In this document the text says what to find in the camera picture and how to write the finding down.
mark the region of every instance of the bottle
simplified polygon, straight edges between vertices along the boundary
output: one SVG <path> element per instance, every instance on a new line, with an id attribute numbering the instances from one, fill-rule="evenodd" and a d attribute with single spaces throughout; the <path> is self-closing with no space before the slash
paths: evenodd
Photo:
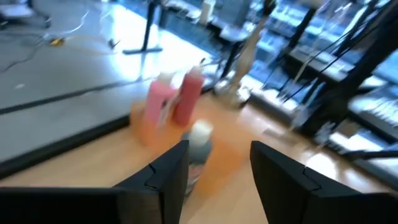
<path id="1" fill-rule="evenodd" d="M 165 124 L 171 105 L 177 97 L 177 90 L 170 86 L 172 78 L 172 73 L 161 73 L 150 84 L 143 118 L 146 123 L 156 127 Z"/>
<path id="2" fill-rule="evenodd" d="M 193 67 L 185 75 L 180 90 L 180 98 L 172 117 L 178 125 L 186 126 L 189 123 L 204 81 L 205 79 L 201 75 L 201 67 Z"/>
<path id="3" fill-rule="evenodd" d="M 213 149 L 211 141 L 211 134 L 213 132 L 213 125 L 204 119 L 199 119 L 193 124 L 190 132 L 183 134 L 182 140 L 189 141 L 189 170 L 188 170 L 188 184 L 185 191 L 185 196 L 189 196 L 195 186 L 206 161 Z"/>

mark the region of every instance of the electronic equipment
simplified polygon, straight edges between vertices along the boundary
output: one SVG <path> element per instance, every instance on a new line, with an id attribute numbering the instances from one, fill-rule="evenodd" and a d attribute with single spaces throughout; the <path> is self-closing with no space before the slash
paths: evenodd
<path id="1" fill-rule="evenodd" d="M 362 194 L 259 141 L 250 160 L 269 224 L 398 222 L 396 195 Z"/>
<path id="2" fill-rule="evenodd" d="M 398 142 L 398 86 L 384 86 L 354 98 L 349 109 L 359 124 L 389 142 Z"/>
<path id="3" fill-rule="evenodd" d="M 0 223 L 179 223 L 187 149 L 179 142 L 109 189 L 0 187 Z"/>

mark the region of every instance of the white bottle cap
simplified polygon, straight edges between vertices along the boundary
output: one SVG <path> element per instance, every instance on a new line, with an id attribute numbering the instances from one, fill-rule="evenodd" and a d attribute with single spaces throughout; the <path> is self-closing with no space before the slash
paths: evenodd
<path id="1" fill-rule="evenodd" d="M 161 72 L 157 77 L 157 80 L 164 85 L 170 85 L 174 77 L 174 73 Z"/>
<path id="2" fill-rule="evenodd" d="M 188 140 L 191 147 L 201 147 L 209 141 L 213 132 L 213 125 L 204 119 L 199 119 L 193 124 Z"/>
<path id="3" fill-rule="evenodd" d="M 189 71 L 189 75 L 193 75 L 193 76 L 196 76 L 196 77 L 201 77 L 202 70 L 203 70 L 203 69 L 202 69 L 201 66 L 199 66 L 199 65 L 194 66 L 194 67 L 192 67 L 192 69 Z"/>

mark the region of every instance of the white object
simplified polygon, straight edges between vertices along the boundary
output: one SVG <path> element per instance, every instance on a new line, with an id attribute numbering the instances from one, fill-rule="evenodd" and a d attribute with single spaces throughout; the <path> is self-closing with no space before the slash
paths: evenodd
<path id="1" fill-rule="evenodd" d="M 174 77 L 174 73 L 166 73 L 166 72 L 161 72 L 159 76 L 157 77 L 157 80 L 164 85 L 170 85 Z"/>
<path id="2" fill-rule="evenodd" d="M 209 141 L 213 132 L 213 125 L 204 119 L 199 119 L 193 124 L 188 140 L 190 147 L 201 147 Z"/>
<path id="3" fill-rule="evenodd" d="M 199 18 L 200 24 L 206 25 L 210 21 L 215 4 L 216 4 L 215 0 L 204 0 L 201 7 L 201 14 Z"/>

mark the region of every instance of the metal stand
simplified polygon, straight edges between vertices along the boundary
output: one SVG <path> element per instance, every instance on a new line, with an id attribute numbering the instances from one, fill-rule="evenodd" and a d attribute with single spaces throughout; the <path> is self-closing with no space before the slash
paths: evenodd
<path id="1" fill-rule="evenodd" d="M 147 18 L 147 25 L 145 29 L 145 36 L 144 36 L 144 43 L 142 44 L 141 49 L 133 49 L 133 50 L 123 50 L 123 53 L 126 55 L 131 54 L 140 54 L 140 53 L 153 53 L 153 52 L 161 52 L 163 48 L 161 47 L 153 47 L 148 49 L 148 40 L 150 34 L 150 27 L 154 22 L 154 15 L 155 15 L 156 3 L 149 2 L 148 4 L 148 18 Z"/>
<path id="2" fill-rule="evenodd" d="M 225 78 L 229 74 L 229 72 L 231 71 L 232 64 L 234 63 L 235 58 L 236 58 L 236 56 L 239 53 L 239 49 L 240 49 L 241 44 L 242 44 L 242 42 L 237 42 L 237 43 L 235 43 L 232 46 L 232 49 L 231 49 L 231 51 L 229 53 L 229 57 L 228 57 L 228 59 L 227 59 L 227 61 L 225 63 L 225 67 L 224 67 L 223 73 L 221 74 L 221 78 Z"/>

